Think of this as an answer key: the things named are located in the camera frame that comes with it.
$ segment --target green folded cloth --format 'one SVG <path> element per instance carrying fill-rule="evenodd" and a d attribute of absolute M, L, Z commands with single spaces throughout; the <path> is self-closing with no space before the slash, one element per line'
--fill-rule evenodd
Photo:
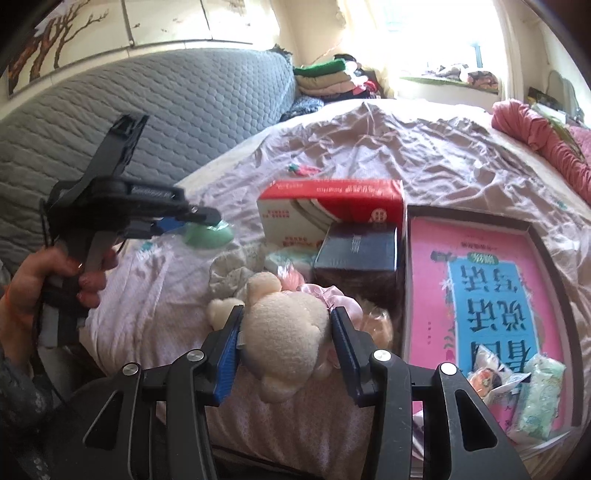
<path fill-rule="evenodd" d="M 303 77 L 320 77 L 322 75 L 342 72 L 344 69 L 345 61 L 343 59 L 336 59 L 324 63 L 316 63 L 308 67 L 294 68 L 294 74 L 302 75 Z"/>

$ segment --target teddy bear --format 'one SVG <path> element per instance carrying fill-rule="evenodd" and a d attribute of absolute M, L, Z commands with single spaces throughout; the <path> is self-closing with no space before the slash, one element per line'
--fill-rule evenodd
<path fill-rule="evenodd" d="M 238 299 L 212 300 L 207 318 L 214 329 L 225 324 Z M 291 398 L 310 377 L 332 371 L 326 354 L 331 345 L 329 309 L 303 291 L 281 291 L 280 279 L 269 272 L 249 278 L 239 347 L 241 361 L 261 380 L 266 403 Z"/>

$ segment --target red and white box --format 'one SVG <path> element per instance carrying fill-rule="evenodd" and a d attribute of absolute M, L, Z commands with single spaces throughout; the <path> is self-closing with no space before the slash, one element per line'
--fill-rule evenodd
<path fill-rule="evenodd" d="M 279 180 L 257 205 L 267 242 L 280 247 L 320 248 L 333 222 L 389 222 L 402 229 L 404 216 L 398 180 Z"/>

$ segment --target bed sheet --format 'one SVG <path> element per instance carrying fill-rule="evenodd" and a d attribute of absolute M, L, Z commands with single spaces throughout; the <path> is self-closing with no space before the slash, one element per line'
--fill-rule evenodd
<path fill-rule="evenodd" d="M 585 398 L 591 387 L 591 210 L 545 160 L 490 128 L 471 107 L 341 102 L 252 137 L 180 182 L 192 202 L 220 209 L 238 248 L 262 238 L 256 198 L 292 162 L 325 177 L 401 179 L 409 203 L 466 207 L 532 222 L 552 254 L 571 300 L 583 350 Z M 219 251 L 192 251 L 178 238 L 148 249 L 131 244 L 111 275 L 83 344 L 107 373 L 129 361 L 172 362 L 201 345 L 209 265 Z M 357 479 L 372 409 L 356 408 L 334 372 L 290 401 L 262 404 L 257 380 L 240 367 L 231 395 L 207 411 L 212 443 L 327 479 Z M 550 479 L 576 444 L 574 432 L 526 460 L 534 479 Z"/>

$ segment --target bed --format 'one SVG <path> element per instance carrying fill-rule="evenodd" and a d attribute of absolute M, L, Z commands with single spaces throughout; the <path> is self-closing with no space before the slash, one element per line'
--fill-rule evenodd
<path fill-rule="evenodd" d="M 73 76 L 0 122 L 0 259 L 14 272 L 42 245 L 39 201 L 76 180 L 115 120 L 150 120 L 125 174 L 173 184 L 276 124 L 296 98 L 283 51 L 151 53 Z"/>
<path fill-rule="evenodd" d="M 180 181 L 192 202 L 220 209 L 235 240 L 207 251 L 174 235 L 127 246 L 81 333 L 106 373 L 130 361 L 145 368 L 167 364 L 201 345 L 210 332 L 204 319 L 209 267 L 222 251 L 262 239 L 255 200 L 271 181 L 293 178 L 291 163 L 319 167 L 321 178 L 401 179 L 408 203 L 532 222 L 570 298 L 583 354 L 583 404 L 589 405 L 591 209 L 543 158 L 493 130 L 482 109 L 425 101 L 328 105 L 263 130 Z M 372 412 L 353 405 L 338 372 L 310 381 L 284 404 L 262 404 L 255 389 L 256 379 L 240 367 L 230 397 L 207 412 L 214 445 L 327 479 L 359 478 Z M 585 407 L 583 425 L 588 419 Z M 576 429 L 560 445 L 525 459 L 532 477 L 554 478 L 581 433 Z M 420 471 L 415 465 L 413 476 Z"/>

